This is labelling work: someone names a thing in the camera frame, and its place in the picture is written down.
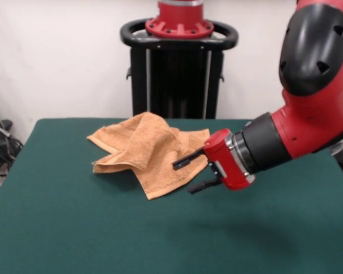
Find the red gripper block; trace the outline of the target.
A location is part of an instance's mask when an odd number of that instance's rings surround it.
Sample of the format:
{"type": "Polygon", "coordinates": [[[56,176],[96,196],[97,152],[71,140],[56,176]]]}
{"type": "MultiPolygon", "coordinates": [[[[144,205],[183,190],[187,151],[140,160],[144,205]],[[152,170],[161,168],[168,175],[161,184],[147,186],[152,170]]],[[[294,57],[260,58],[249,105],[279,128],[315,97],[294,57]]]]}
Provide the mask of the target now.
{"type": "Polygon", "coordinates": [[[220,178],[206,180],[188,188],[189,194],[196,194],[207,188],[223,184],[230,190],[241,190],[249,187],[255,181],[255,175],[245,167],[238,152],[235,135],[224,128],[213,133],[205,142],[204,148],[199,148],[172,163],[177,171],[188,166],[192,161],[207,157],[217,170],[220,178]]]}

